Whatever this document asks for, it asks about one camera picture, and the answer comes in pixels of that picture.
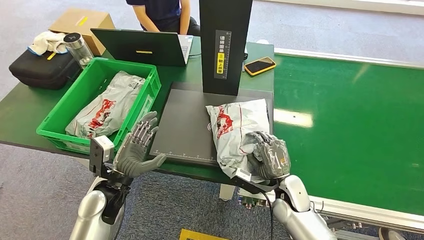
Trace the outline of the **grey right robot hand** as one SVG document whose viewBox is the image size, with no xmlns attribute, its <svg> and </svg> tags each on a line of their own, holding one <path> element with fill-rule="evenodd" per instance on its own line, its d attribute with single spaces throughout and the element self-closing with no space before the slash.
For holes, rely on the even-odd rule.
<svg viewBox="0 0 424 240">
<path fill-rule="evenodd" d="M 264 131 L 254 131 L 246 135 L 246 146 L 247 161 L 260 179 L 278 179 L 290 174 L 290 156 L 284 140 Z"/>
</svg>

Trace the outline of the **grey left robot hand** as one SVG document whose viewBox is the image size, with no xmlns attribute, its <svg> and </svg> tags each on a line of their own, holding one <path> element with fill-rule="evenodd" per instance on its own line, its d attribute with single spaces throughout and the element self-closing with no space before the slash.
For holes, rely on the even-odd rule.
<svg viewBox="0 0 424 240">
<path fill-rule="evenodd" d="M 130 178 L 159 168 L 167 159 L 163 153 L 151 160 L 147 159 L 147 150 L 159 127 L 156 111 L 145 114 L 129 132 L 113 161 L 113 169 Z"/>
</svg>

